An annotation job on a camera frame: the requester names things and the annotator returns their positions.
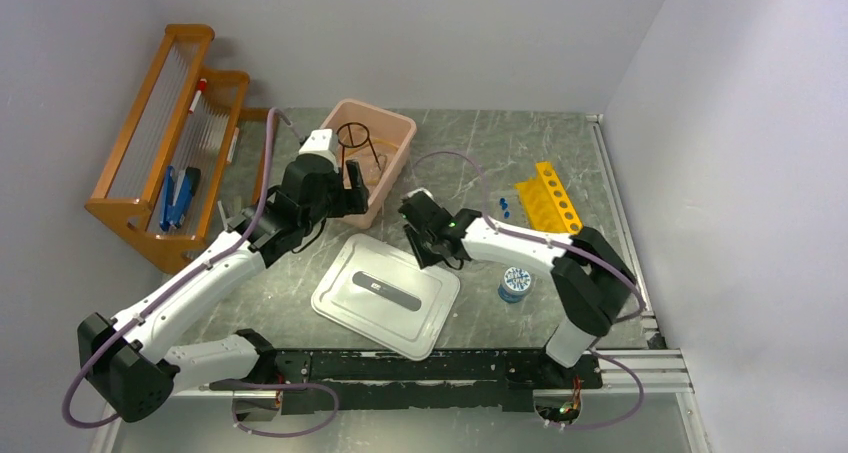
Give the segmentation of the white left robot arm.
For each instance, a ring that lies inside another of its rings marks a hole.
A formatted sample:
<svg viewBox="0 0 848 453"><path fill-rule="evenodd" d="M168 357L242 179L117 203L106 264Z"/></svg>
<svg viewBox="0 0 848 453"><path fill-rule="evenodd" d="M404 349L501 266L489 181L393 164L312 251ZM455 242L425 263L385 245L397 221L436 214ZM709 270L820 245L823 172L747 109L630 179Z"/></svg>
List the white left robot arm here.
<svg viewBox="0 0 848 453"><path fill-rule="evenodd" d="M252 329L222 340L179 347L176 342L206 310L247 280L294 253L329 219L363 214L369 190L357 161L339 164L331 153L301 153L282 180L231 219L186 268L138 303L106 317L92 313L76 330L80 370L62 400L64 420L74 394L88 383L113 409L92 422L137 422L174 393L218 381L261 389L277 373L274 347Z"/></svg>

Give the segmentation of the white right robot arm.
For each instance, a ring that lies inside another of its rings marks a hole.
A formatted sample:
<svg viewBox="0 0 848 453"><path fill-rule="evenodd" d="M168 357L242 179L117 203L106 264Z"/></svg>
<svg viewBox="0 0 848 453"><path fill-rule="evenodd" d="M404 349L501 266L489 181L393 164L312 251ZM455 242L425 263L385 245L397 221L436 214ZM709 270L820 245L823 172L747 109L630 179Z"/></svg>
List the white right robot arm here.
<svg viewBox="0 0 848 453"><path fill-rule="evenodd" d="M578 360L612 326L637 279L605 237L585 227L578 233L544 233L496 221L473 209L451 213L426 189L408 193L399 213L421 268L444 264L458 269L488 261L549 278L565 317L545 344L542 379L562 387L578 372Z"/></svg>

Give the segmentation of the clear plastic well plate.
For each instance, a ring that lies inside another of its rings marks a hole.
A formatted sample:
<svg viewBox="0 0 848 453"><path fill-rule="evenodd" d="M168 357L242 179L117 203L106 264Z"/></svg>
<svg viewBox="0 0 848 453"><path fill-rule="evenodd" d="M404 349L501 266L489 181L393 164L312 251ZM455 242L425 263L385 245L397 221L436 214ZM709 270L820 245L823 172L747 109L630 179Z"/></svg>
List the clear plastic well plate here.
<svg viewBox="0 0 848 453"><path fill-rule="evenodd" d="M495 218L499 221L503 221L505 223L509 223L515 226L528 227L529 221L524 209L524 206L521 202L519 191L515 188L513 184L506 184L499 186L496 190L492 192L492 197L494 201L495 207ZM504 199L508 208L511 212L510 218L503 217L503 211L499 206L499 201Z"/></svg>

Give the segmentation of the black wire ring tripod stand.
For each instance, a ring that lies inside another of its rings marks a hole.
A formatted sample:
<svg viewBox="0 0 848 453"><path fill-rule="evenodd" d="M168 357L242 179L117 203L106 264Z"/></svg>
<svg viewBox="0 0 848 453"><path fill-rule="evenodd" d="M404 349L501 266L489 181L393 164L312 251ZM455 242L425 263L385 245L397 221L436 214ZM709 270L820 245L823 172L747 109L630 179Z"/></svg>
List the black wire ring tripod stand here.
<svg viewBox="0 0 848 453"><path fill-rule="evenodd" d="M336 130L340 145L341 163L344 164L349 154L358 152L371 139L370 129L363 123L350 121L341 124Z"/></svg>

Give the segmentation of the white metal tray lid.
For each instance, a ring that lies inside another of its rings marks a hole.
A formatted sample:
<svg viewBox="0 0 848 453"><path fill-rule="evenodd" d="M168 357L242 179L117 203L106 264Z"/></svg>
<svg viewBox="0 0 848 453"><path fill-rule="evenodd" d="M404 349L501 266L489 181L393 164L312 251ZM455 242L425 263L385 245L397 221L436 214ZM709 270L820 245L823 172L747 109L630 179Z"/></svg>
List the white metal tray lid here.
<svg viewBox="0 0 848 453"><path fill-rule="evenodd" d="M413 361L435 348L460 291L452 272L365 234L342 246L311 297L329 319Z"/></svg>

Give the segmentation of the tan rubber tubing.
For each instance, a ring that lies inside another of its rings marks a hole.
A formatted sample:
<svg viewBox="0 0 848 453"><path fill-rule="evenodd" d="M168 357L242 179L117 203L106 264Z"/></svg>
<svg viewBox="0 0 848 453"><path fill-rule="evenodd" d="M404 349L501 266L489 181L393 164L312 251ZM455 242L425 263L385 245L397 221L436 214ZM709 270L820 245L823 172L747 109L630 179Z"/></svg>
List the tan rubber tubing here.
<svg viewBox="0 0 848 453"><path fill-rule="evenodd" d="M371 169L383 172L398 151L398 146L384 140L369 140L357 152L357 158Z"/></svg>

